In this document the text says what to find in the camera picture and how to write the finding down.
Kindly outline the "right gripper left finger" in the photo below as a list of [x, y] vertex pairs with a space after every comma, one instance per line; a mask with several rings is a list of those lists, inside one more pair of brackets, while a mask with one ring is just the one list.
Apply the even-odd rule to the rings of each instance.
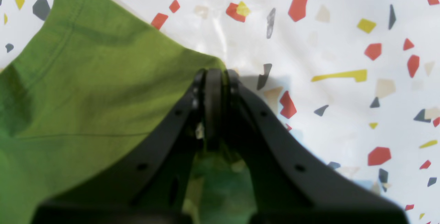
[[125, 157], [39, 204], [33, 224], [192, 224], [182, 212], [196, 152], [203, 148], [205, 84], [200, 70], [160, 124]]

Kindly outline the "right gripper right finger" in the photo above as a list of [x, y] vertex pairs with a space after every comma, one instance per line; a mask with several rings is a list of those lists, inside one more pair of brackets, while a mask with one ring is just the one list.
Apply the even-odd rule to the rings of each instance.
[[257, 205], [251, 224], [407, 224], [403, 210], [322, 163], [231, 70], [216, 70], [219, 134], [245, 161]]

